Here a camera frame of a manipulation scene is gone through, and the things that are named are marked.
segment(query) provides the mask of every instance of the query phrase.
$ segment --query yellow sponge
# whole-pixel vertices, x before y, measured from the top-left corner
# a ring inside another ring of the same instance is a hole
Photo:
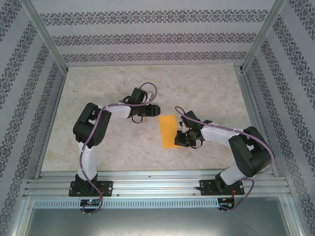
[[[179,146],[175,145],[175,137],[178,130],[176,116],[159,116],[158,121],[161,130],[163,148],[178,148]]]

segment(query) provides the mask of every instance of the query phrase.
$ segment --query striped wallpaper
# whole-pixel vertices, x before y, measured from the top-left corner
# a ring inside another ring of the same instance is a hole
[[[315,235],[315,1],[288,0],[247,71],[277,167]]]
[[[35,0],[69,66],[241,65],[274,0]]]
[[[0,236],[36,171],[64,75],[18,0],[0,0]]]

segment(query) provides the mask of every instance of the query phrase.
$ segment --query metal bracket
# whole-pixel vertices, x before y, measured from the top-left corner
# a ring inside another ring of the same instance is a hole
[[[98,192],[94,191],[92,194],[87,192],[78,192],[77,182],[72,181],[69,189],[70,197],[99,197]],[[101,191],[103,197],[111,197],[113,192],[113,181],[97,181],[96,187]]]
[[[234,190],[235,195],[244,195],[244,187],[243,182],[237,181],[234,184],[230,185],[223,192],[220,192],[218,187],[215,184],[214,179],[202,179],[199,181],[200,187],[196,189],[200,191],[202,196],[223,196],[223,195],[232,195],[232,191]]]

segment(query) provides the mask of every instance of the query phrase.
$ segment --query aluminum frame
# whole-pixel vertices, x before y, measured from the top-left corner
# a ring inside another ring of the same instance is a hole
[[[257,115],[257,107],[253,103],[252,93],[240,67],[235,67],[241,92],[251,123],[255,125],[266,139],[266,134]],[[74,180],[75,172],[41,172],[44,154],[40,159],[36,179],[27,181],[22,203],[12,230],[12,236],[24,236],[27,232],[32,208],[36,200],[66,200],[84,199],[68,196],[70,182]],[[221,170],[173,170],[173,171],[107,171],[98,172],[99,180],[114,182],[113,195],[107,199],[207,199],[210,196],[201,196],[199,187],[201,179],[214,179]],[[279,197],[287,227],[292,236],[305,236],[305,232],[298,216],[298,212],[285,177],[279,177],[276,168],[254,178],[255,188],[249,197]],[[251,182],[244,181],[245,193],[248,192]],[[224,198],[230,196],[211,196]]]

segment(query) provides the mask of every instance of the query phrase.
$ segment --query metal panel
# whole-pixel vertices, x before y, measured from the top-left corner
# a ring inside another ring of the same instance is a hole
[[[278,198],[250,198],[230,214],[215,208],[34,209],[28,236],[287,236]]]
[[[78,209],[81,199],[37,199],[35,209]],[[144,208],[200,208],[219,207],[217,198],[203,199],[104,199],[102,208],[144,209]]]
[[[280,197],[279,200],[290,234],[306,236],[293,197]]]
[[[24,236],[28,228],[34,206],[33,199],[22,199],[19,212],[15,218],[11,236]]]

